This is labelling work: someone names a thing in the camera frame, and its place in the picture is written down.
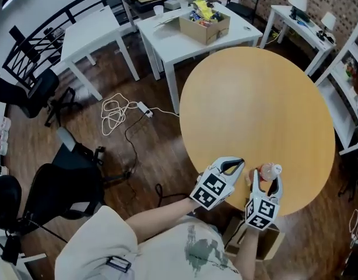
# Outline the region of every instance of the wooden tabletop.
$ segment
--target wooden tabletop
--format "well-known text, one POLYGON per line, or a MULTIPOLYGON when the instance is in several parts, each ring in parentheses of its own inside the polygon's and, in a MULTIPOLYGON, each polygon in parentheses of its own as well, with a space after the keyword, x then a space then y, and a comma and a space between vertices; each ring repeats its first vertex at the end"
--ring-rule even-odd
POLYGON ((245 160, 226 200, 240 210, 249 169, 282 165, 279 216, 309 204, 332 169, 335 135, 324 99, 301 69, 267 50, 228 48, 198 64, 183 88, 180 127, 197 171, 221 156, 245 160))

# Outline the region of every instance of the power strip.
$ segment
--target power strip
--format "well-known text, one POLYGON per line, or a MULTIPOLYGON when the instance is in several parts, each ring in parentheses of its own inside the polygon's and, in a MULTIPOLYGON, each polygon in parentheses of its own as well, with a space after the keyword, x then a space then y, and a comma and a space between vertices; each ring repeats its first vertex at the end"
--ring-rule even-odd
POLYGON ((141 112, 145 113, 145 116, 148 116, 149 118, 153 116, 153 112, 146 105, 144 105, 142 101, 138 103, 138 107, 141 112))

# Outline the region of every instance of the forearm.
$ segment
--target forearm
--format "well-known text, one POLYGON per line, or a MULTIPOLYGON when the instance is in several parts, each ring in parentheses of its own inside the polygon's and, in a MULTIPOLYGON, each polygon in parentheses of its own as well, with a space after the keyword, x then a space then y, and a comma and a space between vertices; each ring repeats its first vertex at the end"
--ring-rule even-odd
POLYGON ((234 266, 240 272, 243 280, 253 280, 255 272, 255 258, 257 256, 259 231, 249 227, 246 231, 240 250, 236 255, 234 266))
POLYGON ((138 213, 126 220, 126 223, 135 232, 138 243, 172 227, 174 223, 186 214, 199 207, 192 199, 174 202, 161 208, 150 209, 138 213))

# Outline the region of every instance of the white desk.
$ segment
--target white desk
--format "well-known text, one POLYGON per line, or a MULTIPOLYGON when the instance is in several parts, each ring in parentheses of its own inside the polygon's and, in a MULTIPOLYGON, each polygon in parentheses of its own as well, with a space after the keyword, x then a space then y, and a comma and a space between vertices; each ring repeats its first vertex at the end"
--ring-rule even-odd
POLYGON ((205 52, 231 47, 246 41, 255 47, 258 38, 262 36, 258 29, 225 6, 215 3, 215 9, 231 17, 230 30, 227 35, 217 39, 210 45, 203 45, 182 34, 177 20, 166 25, 157 26, 160 22, 166 21, 173 16, 189 13, 192 10, 190 7, 166 12, 162 17, 150 17, 136 24, 140 30, 156 80, 160 79, 159 72, 163 71, 163 69, 165 70, 175 113, 179 113, 179 95, 174 71, 175 63, 205 52))
POLYGON ((113 12, 109 6, 105 6, 91 13, 89 16, 84 17, 82 20, 68 27, 65 31, 61 61, 67 64, 70 70, 98 100, 101 100, 103 97, 74 63, 76 59, 79 59, 80 55, 87 56, 92 65, 95 65, 96 63, 89 53, 115 40, 134 79, 136 81, 139 80, 138 73, 131 61, 118 28, 120 28, 120 25, 113 15, 113 12))
POLYGON ((317 37, 316 32, 322 29, 319 26, 317 26, 314 22, 312 27, 298 24, 296 20, 293 20, 289 16, 291 9, 292 9, 291 6, 271 5, 271 13, 268 18, 265 33, 263 34, 260 47, 261 49, 263 49, 266 45, 268 36, 270 34, 273 25, 273 20, 275 19, 275 15, 280 16, 284 21, 284 25, 278 39, 279 44, 282 42, 284 35, 288 30, 288 27, 290 27, 299 35, 301 35, 303 39, 305 39, 305 41, 307 41, 310 44, 310 46, 312 46, 313 48, 318 48, 319 50, 318 54, 314 57, 312 62, 305 70, 305 74, 311 76, 320 67, 324 59, 326 59, 326 57, 334 49, 336 44, 335 43, 331 44, 327 39, 325 39, 325 41, 320 40, 317 37))

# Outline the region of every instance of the shirt sleeve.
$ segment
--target shirt sleeve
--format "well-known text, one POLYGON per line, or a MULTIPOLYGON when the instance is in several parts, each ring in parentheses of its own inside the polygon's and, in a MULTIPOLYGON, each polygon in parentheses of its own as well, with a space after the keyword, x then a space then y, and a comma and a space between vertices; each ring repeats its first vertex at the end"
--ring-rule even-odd
POLYGON ((56 259, 55 279, 83 279, 111 256, 138 251, 134 231, 103 206, 70 239, 56 259))

